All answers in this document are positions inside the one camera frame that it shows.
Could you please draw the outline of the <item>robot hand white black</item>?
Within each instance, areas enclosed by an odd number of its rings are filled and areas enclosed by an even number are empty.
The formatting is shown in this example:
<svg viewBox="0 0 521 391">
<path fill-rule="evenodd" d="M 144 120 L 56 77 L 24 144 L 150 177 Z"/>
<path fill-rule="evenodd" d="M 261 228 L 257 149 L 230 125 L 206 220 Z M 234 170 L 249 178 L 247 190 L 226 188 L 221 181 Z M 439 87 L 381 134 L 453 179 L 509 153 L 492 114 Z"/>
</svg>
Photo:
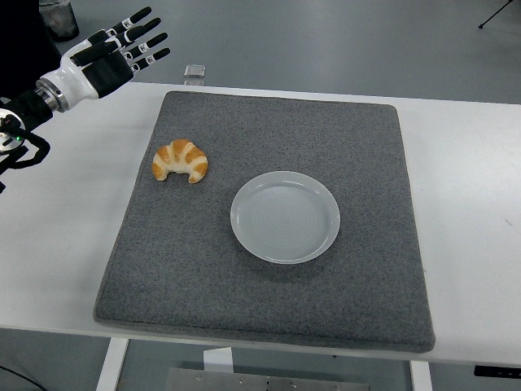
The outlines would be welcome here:
<svg viewBox="0 0 521 391">
<path fill-rule="evenodd" d="M 167 56 L 168 48 L 151 51 L 166 40 L 167 33 L 139 41 L 161 22 L 156 17 L 143 23 L 150 14 L 151 8 L 144 7 L 66 51 L 60 66 L 40 77 L 36 84 L 37 94 L 50 110 L 66 112 L 85 99 L 104 98 Z"/>
</svg>

